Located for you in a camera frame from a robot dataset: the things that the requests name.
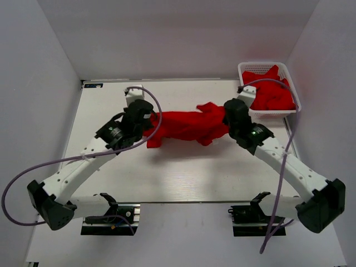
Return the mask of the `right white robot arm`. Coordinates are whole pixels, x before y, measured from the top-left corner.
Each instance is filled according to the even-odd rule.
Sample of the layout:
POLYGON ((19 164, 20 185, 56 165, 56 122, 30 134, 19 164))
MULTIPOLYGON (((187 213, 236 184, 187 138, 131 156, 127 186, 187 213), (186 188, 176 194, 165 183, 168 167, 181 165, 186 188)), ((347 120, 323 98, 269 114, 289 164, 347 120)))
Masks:
POLYGON ((247 105, 233 98, 224 103, 223 122, 229 136, 253 156, 279 173, 298 197, 261 192, 247 205, 232 206, 229 213, 236 224, 268 223, 275 217, 300 221, 309 231, 320 233, 345 209, 345 184, 314 172, 282 147, 264 125, 254 123, 247 105))

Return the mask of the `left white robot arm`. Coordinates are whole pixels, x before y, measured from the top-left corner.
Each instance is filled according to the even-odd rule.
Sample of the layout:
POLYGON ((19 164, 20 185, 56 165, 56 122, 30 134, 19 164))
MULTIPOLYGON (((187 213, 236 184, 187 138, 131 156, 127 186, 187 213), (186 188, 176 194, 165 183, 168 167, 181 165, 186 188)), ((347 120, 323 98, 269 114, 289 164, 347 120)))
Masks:
POLYGON ((135 100, 102 126, 83 150, 94 154, 103 152, 104 156, 72 160, 42 182, 33 180, 28 184, 31 203, 51 230, 59 230, 79 217, 101 217, 106 222, 117 218, 118 204, 109 194, 73 197, 73 193, 101 166, 114 159, 120 149, 141 140, 143 132, 152 126, 153 109, 149 102, 135 100))

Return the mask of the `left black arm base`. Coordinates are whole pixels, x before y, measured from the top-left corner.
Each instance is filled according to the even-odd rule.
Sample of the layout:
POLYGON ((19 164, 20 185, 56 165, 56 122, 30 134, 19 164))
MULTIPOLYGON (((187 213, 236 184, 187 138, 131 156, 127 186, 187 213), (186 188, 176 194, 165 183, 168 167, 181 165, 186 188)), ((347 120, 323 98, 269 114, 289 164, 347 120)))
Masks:
POLYGON ((139 226, 140 204, 119 204, 111 212, 114 217, 84 218, 83 236, 134 236, 139 226))

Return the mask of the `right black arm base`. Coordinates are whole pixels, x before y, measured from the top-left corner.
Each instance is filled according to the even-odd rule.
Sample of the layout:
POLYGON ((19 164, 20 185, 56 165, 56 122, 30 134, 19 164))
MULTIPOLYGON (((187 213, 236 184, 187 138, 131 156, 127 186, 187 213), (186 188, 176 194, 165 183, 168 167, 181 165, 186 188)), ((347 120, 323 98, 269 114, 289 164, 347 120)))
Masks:
POLYGON ((266 235, 269 216, 250 205, 234 205, 228 209, 233 222, 234 237, 262 237, 266 235))

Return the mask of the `red t shirt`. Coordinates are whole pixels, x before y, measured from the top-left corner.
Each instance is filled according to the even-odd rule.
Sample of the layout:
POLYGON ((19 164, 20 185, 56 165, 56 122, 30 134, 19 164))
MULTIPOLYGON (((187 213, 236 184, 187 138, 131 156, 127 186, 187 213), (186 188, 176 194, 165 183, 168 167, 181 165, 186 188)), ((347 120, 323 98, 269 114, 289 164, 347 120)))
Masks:
POLYGON ((212 102, 196 106, 197 111, 166 111, 158 131, 150 138, 146 147, 161 147, 163 139, 197 141, 208 146, 229 132, 223 123, 225 110, 212 102))

